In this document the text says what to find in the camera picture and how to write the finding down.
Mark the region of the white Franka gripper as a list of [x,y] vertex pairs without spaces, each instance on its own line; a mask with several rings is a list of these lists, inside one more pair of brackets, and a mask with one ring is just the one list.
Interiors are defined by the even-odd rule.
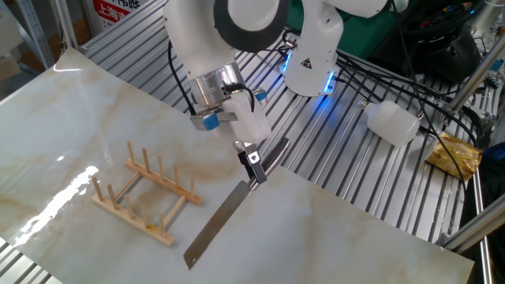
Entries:
[[249,96],[244,92],[232,95],[222,103],[225,114],[234,114],[234,121],[219,121],[215,135],[234,142],[240,163],[244,166],[249,179],[255,178],[261,184],[267,180],[261,157],[255,144],[271,135],[271,126],[264,109],[254,99],[254,111],[251,111]]

